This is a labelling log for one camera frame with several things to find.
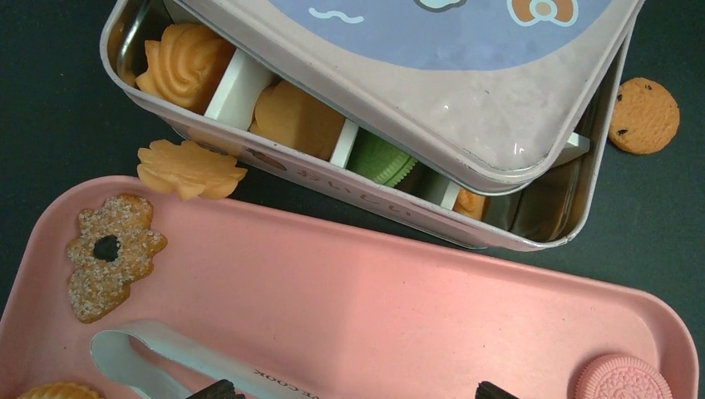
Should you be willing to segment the round orange cracker cookie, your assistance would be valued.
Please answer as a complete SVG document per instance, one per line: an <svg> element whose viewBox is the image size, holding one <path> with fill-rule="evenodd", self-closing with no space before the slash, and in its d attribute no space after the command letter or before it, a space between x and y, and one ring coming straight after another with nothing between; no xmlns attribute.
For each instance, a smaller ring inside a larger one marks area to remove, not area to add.
<svg viewBox="0 0 705 399"><path fill-rule="evenodd" d="M54 382L31 388L17 399L102 399L102 396L76 382Z"/></svg>

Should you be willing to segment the clear plastic tin lid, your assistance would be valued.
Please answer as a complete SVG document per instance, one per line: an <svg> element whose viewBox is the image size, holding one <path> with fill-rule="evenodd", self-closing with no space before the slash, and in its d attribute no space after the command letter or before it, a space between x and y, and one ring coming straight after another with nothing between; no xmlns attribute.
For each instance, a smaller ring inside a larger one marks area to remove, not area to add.
<svg viewBox="0 0 705 399"><path fill-rule="evenodd" d="M563 150L640 1L185 1L268 69L457 184L503 195Z"/></svg>

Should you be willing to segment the pink round cookie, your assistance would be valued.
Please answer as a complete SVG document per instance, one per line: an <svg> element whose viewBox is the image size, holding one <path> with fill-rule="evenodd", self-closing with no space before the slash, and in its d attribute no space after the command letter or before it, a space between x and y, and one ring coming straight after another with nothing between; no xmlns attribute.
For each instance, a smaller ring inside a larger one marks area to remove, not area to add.
<svg viewBox="0 0 705 399"><path fill-rule="evenodd" d="M662 374L638 357L618 353L592 360L580 373L574 389L577 399L671 399Z"/></svg>

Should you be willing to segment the swirl butter cookie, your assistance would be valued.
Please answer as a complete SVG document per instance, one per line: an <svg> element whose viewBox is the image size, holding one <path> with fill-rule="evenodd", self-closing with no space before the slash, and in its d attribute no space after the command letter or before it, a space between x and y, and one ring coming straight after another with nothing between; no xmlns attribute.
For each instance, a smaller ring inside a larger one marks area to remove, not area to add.
<svg viewBox="0 0 705 399"><path fill-rule="evenodd" d="M203 24L168 26L161 39L146 40L147 70L137 87L152 96L204 114L236 47Z"/></svg>

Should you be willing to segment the brown flower jam cookie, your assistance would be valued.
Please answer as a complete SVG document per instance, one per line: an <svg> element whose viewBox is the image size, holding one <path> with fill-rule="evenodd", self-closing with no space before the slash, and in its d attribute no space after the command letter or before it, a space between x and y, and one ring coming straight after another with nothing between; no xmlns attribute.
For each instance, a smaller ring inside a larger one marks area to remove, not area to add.
<svg viewBox="0 0 705 399"><path fill-rule="evenodd" d="M107 198L77 216L79 234L67 245L73 271L67 280L71 310L81 323L93 323L130 296L131 284L154 269L153 258L168 244L151 229L154 207L132 194Z"/></svg>

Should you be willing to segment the orange flower cookie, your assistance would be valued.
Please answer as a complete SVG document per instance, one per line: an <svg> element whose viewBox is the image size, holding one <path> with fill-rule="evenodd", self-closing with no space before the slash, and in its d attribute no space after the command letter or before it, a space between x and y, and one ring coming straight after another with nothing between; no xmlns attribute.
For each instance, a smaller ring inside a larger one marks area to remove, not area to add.
<svg viewBox="0 0 705 399"><path fill-rule="evenodd" d="M191 140L176 145L156 140L137 151L138 178L150 189L183 200L221 200L231 195L247 170L232 155L221 155Z"/></svg>

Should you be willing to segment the metal serving tongs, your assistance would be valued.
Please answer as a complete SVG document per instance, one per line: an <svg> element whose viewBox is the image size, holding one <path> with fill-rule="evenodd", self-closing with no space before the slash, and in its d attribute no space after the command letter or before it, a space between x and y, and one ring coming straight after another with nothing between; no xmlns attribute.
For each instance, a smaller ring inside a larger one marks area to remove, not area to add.
<svg viewBox="0 0 705 399"><path fill-rule="evenodd" d="M135 349L214 379L195 392L183 386L161 365ZM226 357L154 319L141 319L102 330L90 345L92 361L114 382L130 387L144 398L318 398L313 391Z"/></svg>

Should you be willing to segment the pink cookie tray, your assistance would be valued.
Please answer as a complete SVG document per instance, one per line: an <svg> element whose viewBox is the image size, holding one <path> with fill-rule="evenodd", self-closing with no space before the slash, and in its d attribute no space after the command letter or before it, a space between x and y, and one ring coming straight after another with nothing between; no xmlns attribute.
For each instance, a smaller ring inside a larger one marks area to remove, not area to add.
<svg viewBox="0 0 705 399"><path fill-rule="evenodd" d="M102 320L67 299L76 217L133 193L167 239L155 268ZM569 398L586 364L627 353L676 398L698 396L683 320L651 294L236 200L193 199L106 176L37 221L1 321L1 395L48 382L132 398L90 355L101 330L155 319L253 367L297 398L471 398L490 381L522 398Z"/></svg>

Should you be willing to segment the white divided cookie tin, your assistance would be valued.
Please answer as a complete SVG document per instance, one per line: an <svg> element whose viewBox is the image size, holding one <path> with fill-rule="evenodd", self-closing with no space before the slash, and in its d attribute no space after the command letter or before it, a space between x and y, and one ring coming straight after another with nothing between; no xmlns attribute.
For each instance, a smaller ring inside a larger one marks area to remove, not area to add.
<svg viewBox="0 0 705 399"><path fill-rule="evenodd" d="M424 165L416 166L395 187L353 173L350 155L361 133L351 121L345 123L333 156L327 161L242 131L256 97L271 79L267 69L242 52L230 60L204 115L181 110L139 91L134 80L146 67L145 41L157 39L173 17L183 15L184 11L172 2L118 1L100 41L101 60L109 77L138 106L157 115L181 137L468 249L551 249L567 244L584 227L608 141L609 118L627 45L621 46L578 132L570 137L581 155L546 171L522 190L490 197L486 215L478 221L454 211L458 185Z"/></svg>

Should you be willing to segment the green round cookie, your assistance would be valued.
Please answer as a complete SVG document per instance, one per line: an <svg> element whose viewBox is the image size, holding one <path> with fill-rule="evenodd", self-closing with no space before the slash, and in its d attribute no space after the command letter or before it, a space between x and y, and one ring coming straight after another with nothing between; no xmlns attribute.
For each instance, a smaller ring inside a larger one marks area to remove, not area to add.
<svg viewBox="0 0 705 399"><path fill-rule="evenodd" d="M417 160L382 138L360 129L346 169L372 182L395 187L412 171Z"/></svg>

